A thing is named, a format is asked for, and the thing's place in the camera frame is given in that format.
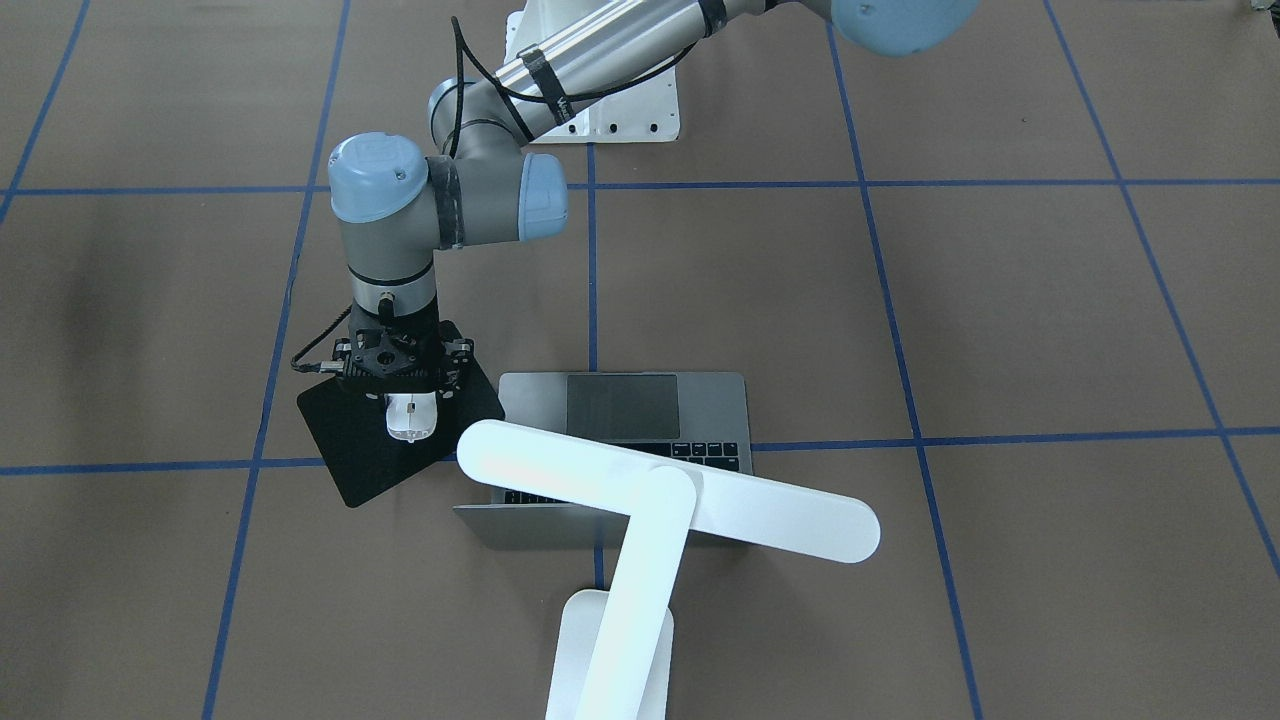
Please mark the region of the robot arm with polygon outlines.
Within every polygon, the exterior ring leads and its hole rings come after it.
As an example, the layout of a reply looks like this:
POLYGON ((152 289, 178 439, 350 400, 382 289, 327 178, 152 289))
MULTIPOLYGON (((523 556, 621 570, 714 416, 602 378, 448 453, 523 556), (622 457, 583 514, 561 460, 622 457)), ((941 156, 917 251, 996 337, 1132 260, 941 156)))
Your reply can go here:
POLYGON ((367 132, 330 152, 326 176, 352 283, 349 337, 332 360, 291 360, 361 395, 449 393, 472 356, 451 338, 434 255, 558 234, 567 222, 559 160, 527 146, 584 109, 677 65, 694 46, 769 1, 608 1, 520 49, 495 70, 454 33, 454 77, 429 100, 436 154, 367 132))

